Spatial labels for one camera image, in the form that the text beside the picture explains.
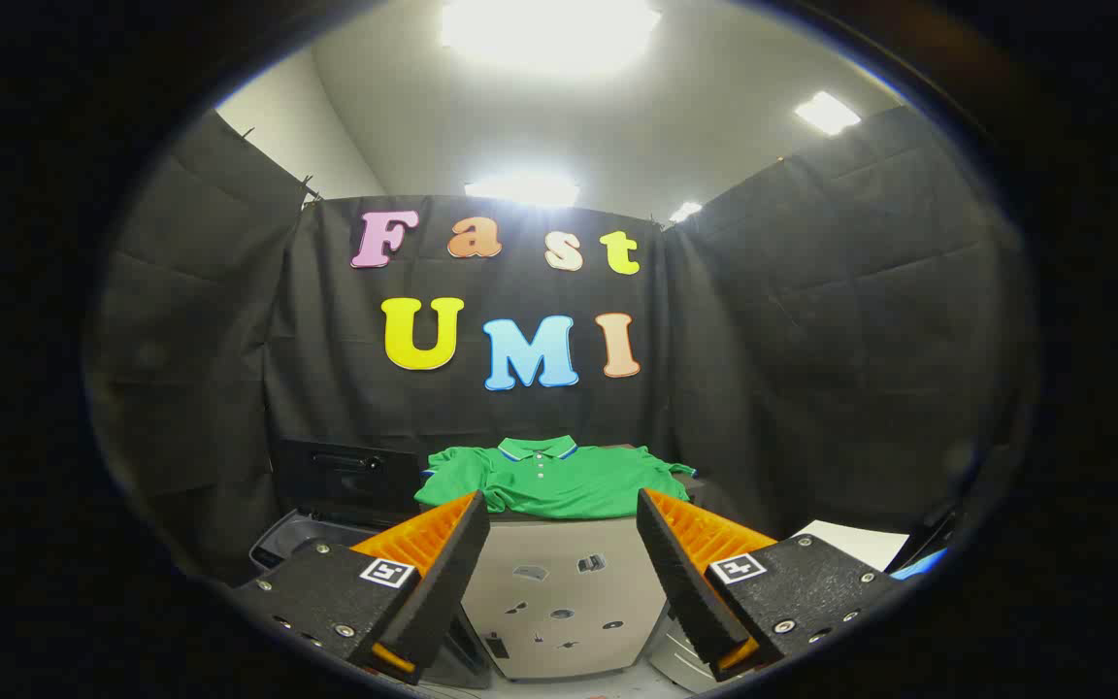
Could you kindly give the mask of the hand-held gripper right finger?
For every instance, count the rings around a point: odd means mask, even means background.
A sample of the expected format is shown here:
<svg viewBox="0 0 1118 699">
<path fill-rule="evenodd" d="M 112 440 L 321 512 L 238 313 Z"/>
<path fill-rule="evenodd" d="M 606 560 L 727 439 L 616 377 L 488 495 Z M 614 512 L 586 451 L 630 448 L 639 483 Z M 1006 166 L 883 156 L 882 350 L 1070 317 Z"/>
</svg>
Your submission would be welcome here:
<svg viewBox="0 0 1118 699">
<path fill-rule="evenodd" d="M 641 488 L 636 528 L 680 629 L 722 682 L 830 645 L 904 583 L 815 533 L 774 540 Z"/>
</svg>

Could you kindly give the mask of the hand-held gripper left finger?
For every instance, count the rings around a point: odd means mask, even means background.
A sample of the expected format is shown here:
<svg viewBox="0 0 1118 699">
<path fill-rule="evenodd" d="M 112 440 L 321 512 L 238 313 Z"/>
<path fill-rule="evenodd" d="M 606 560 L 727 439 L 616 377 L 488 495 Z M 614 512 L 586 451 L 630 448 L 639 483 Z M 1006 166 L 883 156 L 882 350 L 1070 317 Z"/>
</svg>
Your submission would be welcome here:
<svg viewBox="0 0 1118 699">
<path fill-rule="evenodd" d="M 474 490 L 341 546 L 318 540 L 234 591 L 253 623 L 359 671 L 417 684 L 438 657 L 487 540 Z"/>
</svg>

